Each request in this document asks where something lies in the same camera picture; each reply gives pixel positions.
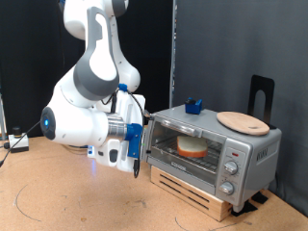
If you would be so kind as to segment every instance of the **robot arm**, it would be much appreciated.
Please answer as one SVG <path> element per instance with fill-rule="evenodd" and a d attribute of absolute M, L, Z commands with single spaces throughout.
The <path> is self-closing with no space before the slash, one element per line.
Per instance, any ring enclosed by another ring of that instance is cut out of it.
<path fill-rule="evenodd" d="M 127 92 L 140 83 L 138 71 L 124 58 L 118 43 L 116 18 L 126 11 L 126 0 L 66 0 L 64 25 L 86 51 L 57 83 L 42 111 L 40 127 L 46 138 L 63 144 L 92 145 L 100 164 L 133 171 L 139 159 L 142 115 Z M 115 112 L 100 107 L 116 92 Z M 145 99 L 135 95 L 143 110 Z"/>

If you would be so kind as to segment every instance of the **toaster oven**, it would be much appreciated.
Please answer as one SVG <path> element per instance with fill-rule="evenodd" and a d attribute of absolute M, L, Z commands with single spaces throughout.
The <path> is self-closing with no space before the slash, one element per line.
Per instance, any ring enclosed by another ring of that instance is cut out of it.
<path fill-rule="evenodd" d="M 177 151 L 177 137 L 205 139 L 208 154 L 184 157 Z M 244 203 L 274 179 L 281 140 L 279 129 L 264 136 L 231 130 L 209 110 L 185 113 L 179 106 L 151 115 L 144 136 L 142 158 L 191 185 L 227 201 L 239 212 Z"/>

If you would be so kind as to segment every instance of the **round wooden board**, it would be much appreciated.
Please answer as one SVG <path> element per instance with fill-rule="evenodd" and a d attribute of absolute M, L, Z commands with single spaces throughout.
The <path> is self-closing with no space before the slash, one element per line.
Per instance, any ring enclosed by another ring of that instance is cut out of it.
<path fill-rule="evenodd" d="M 270 131 L 266 123 L 250 115 L 240 113 L 218 113 L 218 121 L 228 128 L 253 136 L 262 136 Z"/>

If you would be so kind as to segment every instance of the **toaster oven control panel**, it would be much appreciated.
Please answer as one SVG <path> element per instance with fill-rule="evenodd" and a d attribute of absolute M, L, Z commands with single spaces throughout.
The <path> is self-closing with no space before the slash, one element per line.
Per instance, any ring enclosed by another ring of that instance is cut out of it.
<path fill-rule="evenodd" d="M 245 153 L 227 147 L 222 160 L 216 195 L 232 204 L 237 204 L 244 175 Z"/>

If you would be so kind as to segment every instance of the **toaster oven door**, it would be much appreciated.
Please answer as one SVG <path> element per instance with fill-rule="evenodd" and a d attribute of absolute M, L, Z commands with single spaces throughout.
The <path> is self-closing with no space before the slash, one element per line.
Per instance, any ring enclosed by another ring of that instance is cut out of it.
<path fill-rule="evenodd" d="M 179 155 L 177 138 L 191 136 L 204 139 L 208 144 L 205 157 Z M 148 138 L 147 162 L 201 190 L 215 194 L 220 154 L 226 137 L 195 128 L 180 121 L 155 117 Z"/>

